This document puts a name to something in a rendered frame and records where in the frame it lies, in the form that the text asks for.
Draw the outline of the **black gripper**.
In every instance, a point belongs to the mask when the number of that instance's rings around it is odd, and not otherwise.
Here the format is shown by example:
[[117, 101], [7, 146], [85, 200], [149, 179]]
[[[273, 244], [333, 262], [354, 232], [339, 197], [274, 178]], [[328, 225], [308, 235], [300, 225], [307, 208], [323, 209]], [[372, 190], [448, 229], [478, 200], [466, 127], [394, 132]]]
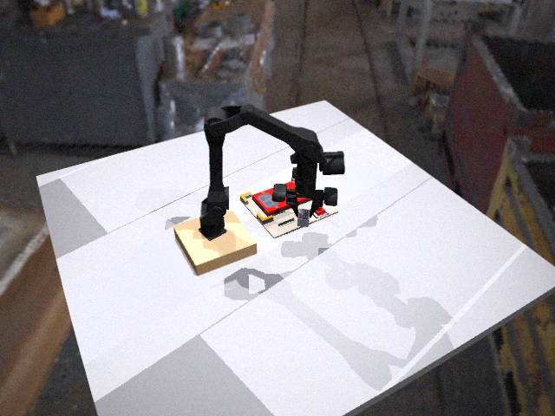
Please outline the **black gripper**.
[[284, 202], [286, 196], [286, 204], [291, 207], [296, 217], [298, 216], [297, 198], [313, 198], [310, 218], [319, 207], [323, 207], [323, 204], [337, 206], [338, 190], [335, 187], [324, 187], [324, 191], [318, 190], [316, 189], [316, 182], [317, 176], [313, 179], [300, 179], [296, 176], [296, 189], [287, 189], [287, 184], [275, 184], [272, 201]]

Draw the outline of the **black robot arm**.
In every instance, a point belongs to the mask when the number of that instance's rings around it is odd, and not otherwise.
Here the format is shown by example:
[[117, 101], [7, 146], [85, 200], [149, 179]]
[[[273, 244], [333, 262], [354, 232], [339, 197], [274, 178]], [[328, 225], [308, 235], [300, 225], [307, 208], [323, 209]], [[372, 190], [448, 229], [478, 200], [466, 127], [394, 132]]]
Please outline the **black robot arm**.
[[287, 143], [294, 151], [290, 158], [292, 178], [313, 179], [319, 171], [323, 175], [345, 174], [344, 151], [325, 152], [316, 132], [305, 127], [294, 127], [247, 103], [239, 106], [212, 107], [206, 111], [203, 127], [209, 147], [210, 185], [207, 197], [201, 202], [198, 231], [211, 241], [227, 230], [224, 215], [229, 211], [229, 186], [223, 185], [223, 144], [225, 134], [251, 125]]

